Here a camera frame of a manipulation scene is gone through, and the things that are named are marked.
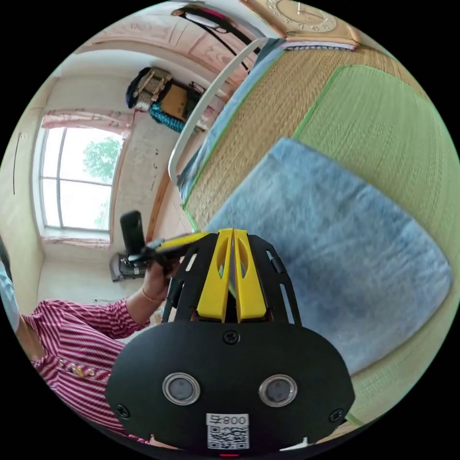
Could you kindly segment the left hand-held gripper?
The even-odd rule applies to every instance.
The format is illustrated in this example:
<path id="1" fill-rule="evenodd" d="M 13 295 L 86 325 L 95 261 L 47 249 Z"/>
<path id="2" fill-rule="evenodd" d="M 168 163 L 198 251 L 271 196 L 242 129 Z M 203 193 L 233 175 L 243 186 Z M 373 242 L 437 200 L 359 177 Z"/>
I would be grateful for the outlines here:
<path id="1" fill-rule="evenodd" d="M 122 261 L 133 273 L 146 272 L 152 263 L 158 263 L 163 272 L 171 271 L 173 262 L 184 256 L 184 248 L 208 235 L 208 232 L 194 232 L 168 240 L 154 240 L 149 243 L 137 243 L 126 250 Z"/>

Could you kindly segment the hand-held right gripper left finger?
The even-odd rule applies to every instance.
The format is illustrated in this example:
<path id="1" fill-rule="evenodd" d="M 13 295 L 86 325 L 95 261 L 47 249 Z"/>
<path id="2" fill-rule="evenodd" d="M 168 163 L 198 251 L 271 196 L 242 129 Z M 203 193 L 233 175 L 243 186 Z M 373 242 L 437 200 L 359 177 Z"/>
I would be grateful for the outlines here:
<path id="1" fill-rule="evenodd" d="M 215 244 L 196 315 L 201 320 L 224 322 L 229 292 L 233 229 L 222 229 L 218 234 L 211 236 L 215 237 Z"/>

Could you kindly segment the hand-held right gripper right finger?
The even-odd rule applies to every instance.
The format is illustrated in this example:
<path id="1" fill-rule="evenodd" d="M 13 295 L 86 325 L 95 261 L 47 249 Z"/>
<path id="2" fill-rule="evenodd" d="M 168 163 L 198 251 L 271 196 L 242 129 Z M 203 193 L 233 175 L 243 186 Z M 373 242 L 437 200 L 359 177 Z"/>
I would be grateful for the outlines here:
<path id="1" fill-rule="evenodd" d="M 266 314 L 265 299 L 246 231 L 233 230 L 233 247 L 238 321 L 262 320 Z"/>

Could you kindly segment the person's left hand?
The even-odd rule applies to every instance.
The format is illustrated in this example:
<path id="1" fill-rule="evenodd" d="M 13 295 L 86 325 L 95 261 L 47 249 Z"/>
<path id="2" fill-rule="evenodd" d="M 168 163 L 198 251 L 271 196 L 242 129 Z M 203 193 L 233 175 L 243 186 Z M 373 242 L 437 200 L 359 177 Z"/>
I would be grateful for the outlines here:
<path id="1" fill-rule="evenodd" d="M 170 280 L 176 275 L 180 264 L 179 259 L 174 259 L 168 268 L 164 268 L 158 262 L 152 262 L 146 270 L 141 288 L 144 297 L 153 303 L 163 303 Z"/>

